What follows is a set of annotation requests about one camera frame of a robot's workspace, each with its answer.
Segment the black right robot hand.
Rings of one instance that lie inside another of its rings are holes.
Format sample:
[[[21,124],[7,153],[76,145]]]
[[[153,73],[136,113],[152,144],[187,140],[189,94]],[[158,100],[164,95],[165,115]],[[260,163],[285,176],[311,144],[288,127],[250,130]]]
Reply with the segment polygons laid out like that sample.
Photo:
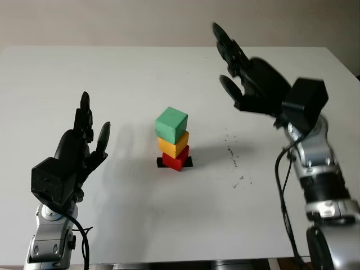
[[[288,81],[268,62],[259,57],[248,58],[237,42],[217,23],[212,23],[217,50],[227,63],[230,78],[219,81],[239,111],[278,117],[281,103],[291,89]]]

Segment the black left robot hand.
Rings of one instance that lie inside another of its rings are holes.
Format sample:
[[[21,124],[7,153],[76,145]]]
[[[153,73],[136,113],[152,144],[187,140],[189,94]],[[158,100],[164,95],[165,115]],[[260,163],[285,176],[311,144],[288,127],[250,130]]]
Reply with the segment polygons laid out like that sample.
[[[80,107],[75,112],[74,127],[63,134],[55,152],[55,159],[64,162],[75,174],[73,193],[78,196],[79,201],[84,196],[83,183],[108,157],[105,150],[110,137],[111,124],[108,121],[102,126],[96,149],[90,152],[88,144],[94,139],[92,124],[90,97],[87,92],[83,92]]]

